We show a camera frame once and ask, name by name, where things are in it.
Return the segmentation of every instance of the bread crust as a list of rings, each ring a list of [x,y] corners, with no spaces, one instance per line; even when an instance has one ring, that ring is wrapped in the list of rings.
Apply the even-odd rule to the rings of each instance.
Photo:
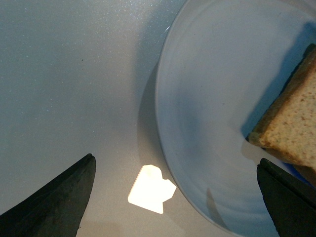
[[[283,93],[270,105],[248,135],[248,141],[255,146],[266,148],[269,154],[281,161],[296,165],[298,171],[313,185],[316,185],[316,138],[313,135],[313,132],[316,132],[316,113],[313,109],[315,107],[316,112],[316,88],[314,87],[311,92],[308,92],[307,96],[304,95],[306,88],[311,84],[316,84],[316,48],[302,61]],[[304,120],[307,119],[305,112],[302,112],[300,108],[304,103],[309,103],[310,110],[306,112],[309,119],[306,124],[304,124]],[[293,104],[299,108],[299,111],[296,111]],[[298,127],[295,127],[298,116],[301,116],[302,121]],[[305,125],[310,128],[300,130],[300,126]],[[307,142],[310,149],[304,150],[304,147],[298,149],[300,148],[299,143],[306,142],[306,137],[309,138]]]

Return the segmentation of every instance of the whole wheat bread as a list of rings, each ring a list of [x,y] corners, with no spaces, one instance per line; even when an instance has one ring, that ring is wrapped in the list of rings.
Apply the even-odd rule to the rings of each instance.
[[[297,68],[281,95],[248,135],[316,186],[316,48]]]

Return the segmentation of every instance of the speckled surface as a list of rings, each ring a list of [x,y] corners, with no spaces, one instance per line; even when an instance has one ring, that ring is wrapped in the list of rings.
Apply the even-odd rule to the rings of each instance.
[[[161,215],[127,201],[145,164],[172,180],[154,91],[161,47],[183,3],[2,1],[0,213],[92,153],[97,172],[78,237],[230,236],[179,189]]]

